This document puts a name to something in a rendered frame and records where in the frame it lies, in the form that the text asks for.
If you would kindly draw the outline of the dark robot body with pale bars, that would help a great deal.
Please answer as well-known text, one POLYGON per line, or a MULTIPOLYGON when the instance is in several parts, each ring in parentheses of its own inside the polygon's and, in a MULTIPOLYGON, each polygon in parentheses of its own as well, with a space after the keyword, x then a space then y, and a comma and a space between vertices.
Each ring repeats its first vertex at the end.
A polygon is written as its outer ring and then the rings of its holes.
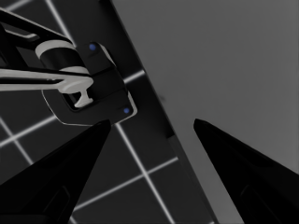
POLYGON ((0 7, 0 91, 40 91, 64 125, 122 122, 137 113, 108 50, 77 47, 61 35, 0 7))

